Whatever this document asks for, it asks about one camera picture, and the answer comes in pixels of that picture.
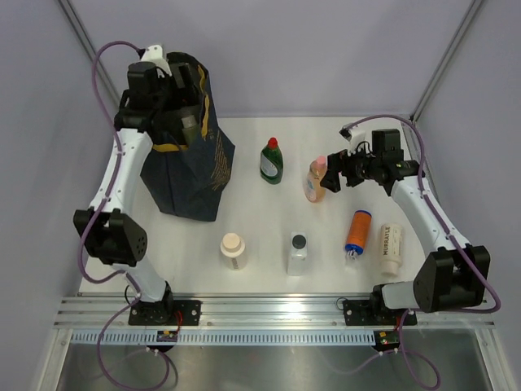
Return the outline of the peach baby oil bottle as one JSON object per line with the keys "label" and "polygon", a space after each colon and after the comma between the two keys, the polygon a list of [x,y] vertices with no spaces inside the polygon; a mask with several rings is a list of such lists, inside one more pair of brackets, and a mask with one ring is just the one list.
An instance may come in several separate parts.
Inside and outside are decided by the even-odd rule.
{"label": "peach baby oil bottle", "polygon": [[321,180],[326,174],[326,169],[327,163],[324,156],[319,156],[309,166],[304,193],[312,203],[320,202],[325,195],[326,189],[321,186]]}

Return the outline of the pale green cylindrical bottle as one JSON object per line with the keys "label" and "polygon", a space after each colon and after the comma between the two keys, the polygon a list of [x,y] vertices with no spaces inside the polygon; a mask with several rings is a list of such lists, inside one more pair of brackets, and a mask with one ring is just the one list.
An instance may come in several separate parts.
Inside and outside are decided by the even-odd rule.
{"label": "pale green cylindrical bottle", "polygon": [[200,126],[194,115],[182,118],[182,133],[188,147],[197,139],[200,134]]}

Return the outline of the dark blue canvas bag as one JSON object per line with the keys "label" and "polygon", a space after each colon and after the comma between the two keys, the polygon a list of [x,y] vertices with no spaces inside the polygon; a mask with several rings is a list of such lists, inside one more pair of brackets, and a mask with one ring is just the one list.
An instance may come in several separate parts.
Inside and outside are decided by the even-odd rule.
{"label": "dark blue canvas bag", "polygon": [[[181,102],[154,119],[153,147],[141,178],[162,213],[213,222],[221,194],[231,178],[235,145],[218,124],[208,70],[195,57],[170,52],[169,62],[187,62],[196,71],[199,102]],[[188,147],[182,118],[194,115],[200,134]]]}

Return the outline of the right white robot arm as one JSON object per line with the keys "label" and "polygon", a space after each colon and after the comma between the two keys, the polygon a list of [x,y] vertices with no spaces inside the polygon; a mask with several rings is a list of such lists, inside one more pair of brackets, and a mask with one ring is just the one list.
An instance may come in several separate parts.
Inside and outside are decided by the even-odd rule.
{"label": "right white robot arm", "polygon": [[373,131],[370,147],[364,146],[363,130],[344,127],[340,134],[348,148],[327,157],[322,186],[338,192],[341,178],[348,187],[365,180],[378,183],[407,217],[426,256],[413,280],[374,287],[370,317],[387,323],[405,309],[474,312],[484,299],[490,254],[452,226],[433,198],[419,163],[405,159],[400,131]]}

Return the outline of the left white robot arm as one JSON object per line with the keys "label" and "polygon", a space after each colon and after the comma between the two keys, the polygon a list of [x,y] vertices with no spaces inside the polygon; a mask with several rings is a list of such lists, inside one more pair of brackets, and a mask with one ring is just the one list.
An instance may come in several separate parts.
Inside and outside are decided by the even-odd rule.
{"label": "left white robot arm", "polygon": [[163,325],[175,314],[172,290],[147,259],[147,233],[131,211],[152,150],[156,117],[172,95],[172,76],[153,62],[139,61],[129,66],[128,77],[129,88],[109,121],[114,143],[103,180],[89,207],[73,215],[81,238],[77,264],[82,277],[93,284],[123,275],[136,294],[132,311]]}

